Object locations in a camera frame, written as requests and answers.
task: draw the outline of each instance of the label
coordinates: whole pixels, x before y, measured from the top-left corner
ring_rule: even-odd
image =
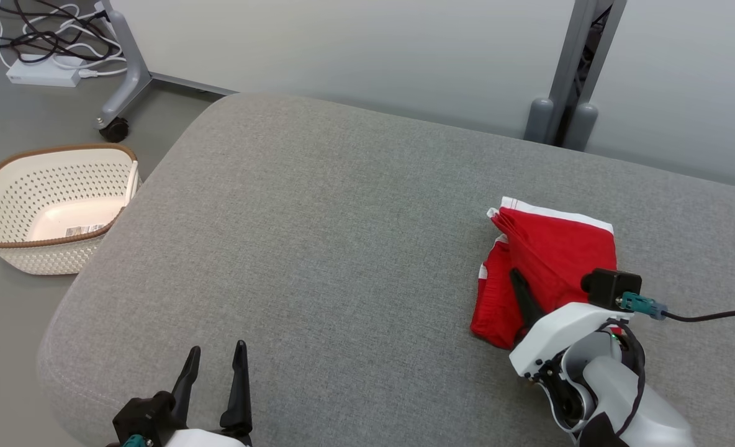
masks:
[[[85,227],[69,227],[65,237],[77,237],[77,235],[85,235],[89,232],[95,232],[102,227],[106,226],[105,223],[99,223],[98,225],[87,225]]]

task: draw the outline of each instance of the laundry basket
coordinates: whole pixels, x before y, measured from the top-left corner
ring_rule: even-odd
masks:
[[[11,156],[0,164],[0,257],[30,274],[81,271],[140,183],[123,145]]]

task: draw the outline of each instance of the gray sofa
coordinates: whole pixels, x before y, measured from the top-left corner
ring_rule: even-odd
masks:
[[[38,354],[61,425],[115,441],[132,397],[201,345],[214,429],[249,347],[258,446],[570,441],[472,336],[501,196],[615,226],[620,268],[676,314],[735,309],[735,187],[313,99],[237,94],[194,122],[56,311]],[[735,318],[632,327],[700,446],[735,445]]]

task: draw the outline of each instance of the black cable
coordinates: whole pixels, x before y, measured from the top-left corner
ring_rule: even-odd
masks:
[[[683,323],[697,323],[697,322],[709,322],[709,320],[717,320],[719,318],[735,317],[735,310],[728,312],[718,312],[717,314],[702,315],[700,317],[681,317],[679,315],[672,314],[671,312],[661,312],[663,316],[668,317],[672,320],[677,320]]]
[[[608,14],[611,12],[612,7],[613,5],[608,6],[608,9],[605,9],[605,12],[600,14],[600,17],[597,17],[597,19],[594,20],[594,22],[591,22],[591,26],[597,25],[598,23],[602,22],[602,19],[608,16]]]
[[[68,45],[72,45],[72,43],[78,42],[80,37],[83,35],[82,31],[78,31],[78,34],[71,40],[63,39],[59,37],[56,33],[53,33],[52,31],[42,32],[38,31],[35,27],[28,24],[30,28],[32,28],[34,31],[32,33],[27,33],[22,36],[10,38],[10,37],[0,37],[0,40],[7,40],[9,43],[2,43],[1,48],[10,48],[15,53],[17,53],[18,59],[20,59],[22,62],[26,63],[36,63],[41,62],[42,60],[46,60],[47,58],[53,56],[53,54],[58,54],[59,56],[75,56],[78,57],[81,60],[87,60],[87,61],[98,61],[98,60],[104,60],[107,57],[111,56],[115,51],[117,51],[119,48],[113,43],[106,42],[102,39],[102,37],[105,37],[106,35],[99,29],[97,26],[93,25],[91,22],[92,20],[95,20],[97,18],[101,17],[107,17],[107,14],[105,12],[98,12],[98,14],[95,14],[91,17],[88,17],[86,19],[79,19],[77,16],[72,14],[71,12],[68,12],[66,9],[60,8],[58,6],[52,5],[50,3],[41,1],[41,0],[35,0],[35,2],[42,3],[43,5],[50,6],[53,9],[58,9],[58,11],[61,12],[59,14],[58,12],[24,12],[22,11],[22,8],[19,5],[19,0],[15,0],[15,7],[18,8],[18,11],[13,11],[12,9],[6,9],[1,8],[1,12],[7,12],[8,14],[15,14],[18,15],[23,22],[27,23],[28,18],[27,17],[58,17],[58,18],[71,18],[75,22],[78,23],[81,28],[87,29],[90,31],[90,33],[93,34],[93,36],[97,37],[100,42],[102,42],[104,45],[107,46],[106,54],[102,57],[100,56],[87,56],[84,54],[76,53],[75,51],[72,51],[70,49],[64,48],[61,43],[59,43],[59,40],[61,42],[67,43]],[[51,48],[45,48],[41,45],[35,45],[33,42],[35,40],[44,40],[44,42],[47,42],[48,45],[51,45]],[[30,48],[37,48],[41,51],[47,52],[46,55],[39,57],[36,60],[25,60],[22,58],[22,54],[17,48],[18,46],[27,46]]]
[[[641,399],[643,399],[643,390],[646,388],[646,372],[644,370],[644,366],[646,365],[646,354],[643,351],[643,345],[638,341],[637,338],[635,338],[635,334],[632,333],[631,329],[629,329],[629,326],[626,325],[626,323],[620,322],[619,320],[613,320],[608,319],[607,322],[605,322],[603,325],[600,326],[598,330],[602,330],[609,325],[616,325],[624,330],[626,333],[626,336],[629,337],[629,340],[631,340],[632,349],[635,353],[635,366],[638,369],[638,393],[635,394],[635,400],[632,402],[632,410],[629,411],[629,415],[624,420],[624,424],[621,425],[621,428],[618,429],[616,432],[617,436],[621,436],[622,433],[628,429],[629,424],[632,424],[632,420],[635,417],[635,414],[638,412],[638,407],[641,406]]]
[[[56,5],[47,3],[44,0],[35,0],[35,2],[41,3],[42,5],[45,5],[45,6],[50,6],[53,9],[58,9],[59,11],[64,12],[64,14],[66,14],[67,17],[71,17],[71,18],[73,18],[73,20],[75,20],[75,22],[80,23],[81,24],[81,27],[84,28],[84,29],[88,29],[87,26],[90,25],[90,22],[91,22],[91,20],[89,20],[89,19],[93,19],[93,18],[97,17],[97,16],[92,16],[89,19],[81,20],[78,17],[76,17],[74,14],[72,14],[71,12],[67,12],[66,9],[63,9],[60,6],[56,6]],[[20,16],[20,18],[22,18],[22,21],[26,24],[26,26],[28,28],[32,29],[32,33],[33,34],[38,35],[38,37],[41,38],[42,40],[44,40],[45,42],[48,42],[48,43],[52,43],[53,44],[53,48],[52,48],[52,50],[50,50],[50,53],[48,53],[48,54],[46,54],[44,56],[41,56],[38,59],[31,60],[30,62],[32,62],[32,63],[41,62],[42,60],[46,60],[46,59],[50,58],[51,56],[53,56],[53,54],[59,54],[59,55],[62,55],[62,56],[75,56],[75,57],[78,57],[78,58],[80,58],[82,60],[96,62],[98,60],[105,60],[105,59],[109,58],[113,53],[115,53],[115,51],[117,51],[117,49],[115,48],[115,45],[112,45],[111,43],[106,42],[105,40],[102,39],[102,36],[104,36],[103,32],[100,31],[100,29],[98,29],[97,26],[94,26],[94,25],[91,26],[91,28],[93,30],[90,29],[89,31],[95,37],[97,37],[97,39],[99,39],[101,42],[103,42],[103,43],[105,43],[107,45],[107,51],[106,51],[106,54],[104,56],[102,56],[102,57],[99,57],[99,56],[84,56],[84,55],[80,55],[78,53],[75,53],[73,51],[70,51],[70,50],[68,50],[66,48],[61,48],[61,45],[59,45],[58,40],[61,40],[61,42],[63,42],[63,43],[67,43],[67,45],[72,45],[73,43],[78,42],[78,39],[81,38],[81,34],[82,34],[81,31],[78,31],[77,36],[75,36],[75,38],[73,40],[67,40],[67,39],[64,39],[62,37],[59,37],[58,34],[56,34],[53,31],[39,31],[38,29],[36,29],[36,27],[33,25],[33,23],[28,22],[27,16],[25,15],[24,12],[22,12],[22,8],[20,7],[19,0],[15,0],[15,8],[17,9],[17,14]],[[19,53],[19,51],[18,51],[18,49],[16,48],[15,45],[12,46],[12,49],[15,50],[15,52],[17,53],[18,58],[22,60],[21,53]]]

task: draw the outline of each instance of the black wheel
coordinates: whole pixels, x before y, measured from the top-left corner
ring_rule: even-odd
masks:
[[[127,119],[117,116],[117,118],[114,118],[109,125],[100,129],[100,135],[102,135],[107,142],[118,143],[127,138],[127,132],[129,132],[129,130],[130,127],[127,125]]]

